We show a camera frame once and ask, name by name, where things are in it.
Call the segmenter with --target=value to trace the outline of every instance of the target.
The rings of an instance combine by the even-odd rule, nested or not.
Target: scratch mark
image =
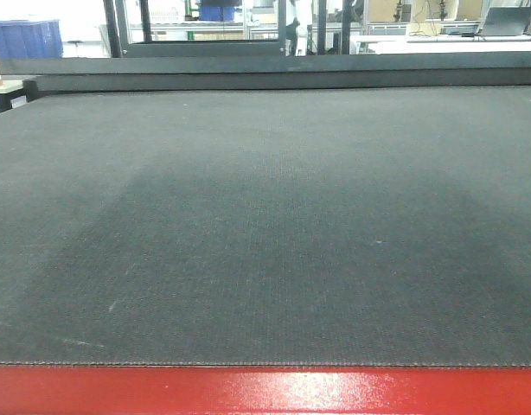
[[[127,271],[125,272],[125,275],[129,274],[129,272],[133,271],[133,268],[135,268],[138,264],[135,262],[133,265],[131,265],[129,268],[127,268]]]
[[[0,322],[0,326],[10,327],[10,328],[13,328],[13,329],[16,328],[15,326],[12,326],[11,324],[8,324],[7,322]]]
[[[81,340],[75,340],[75,339],[61,339],[64,343],[67,344],[74,344],[76,346],[89,346],[91,348],[106,348],[103,344],[98,343],[89,343],[89,342],[82,342]]]
[[[111,312],[113,311],[113,309],[116,308],[116,305],[118,305],[118,304],[121,303],[122,301],[125,301],[125,299],[124,299],[124,298],[120,298],[120,299],[114,301],[114,302],[110,305],[110,307],[108,307],[108,312],[111,313]]]

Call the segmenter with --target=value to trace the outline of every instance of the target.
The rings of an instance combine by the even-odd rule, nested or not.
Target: blue storage bin
[[[0,22],[0,59],[61,58],[63,51],[57,20]]]
[[[215,22],[229,22],[234,20],[234,7],[221,7],[221,6],[203,6],[199,8],[199,20],[215,21]]]

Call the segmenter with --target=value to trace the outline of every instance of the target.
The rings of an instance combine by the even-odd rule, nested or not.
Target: black metal frame
[[[244,76],[239,73],[43,75],[26,81],[29,94],[36,98],[57,93],[295,90],[457,85],[531,85],[531,67],[438,71],[407,69],[339,73],[252,73]]]
[[[278,49],[281,55],[286,54],[286,0],[278,0]]]
[[[356,73],[531,68],[531,52],[1,60],[4,75]]]
[[[118,35],[118,20],[116,19],[116,9],[113,0],[103,0],[104,12],[106,14],[106,27],[108,31],[108,41],[110,42],[110,57],[121,57],[121,45]]]
[[[141,8],[141,22],[143,23],[143,37],[145,43],[152,42],[152,27],[150,24],[150,9],[148,7],[148,0],[138,0]]]
[[[342,0],[341,54],[350,54],[350,26],[352,25],[352,0]]]
[[[317,8],[317,54],[325,54],[325,39],[327,37],[327,0],[319,0]]]

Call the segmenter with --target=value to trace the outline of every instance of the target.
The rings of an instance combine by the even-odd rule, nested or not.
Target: felt surface
[[[531,87],[0,115],[0,362],[531,365]]]

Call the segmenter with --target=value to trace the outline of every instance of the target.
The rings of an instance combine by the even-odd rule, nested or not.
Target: red metal frame
[[[0,415],[531,414],[531,368],[0,366]]]

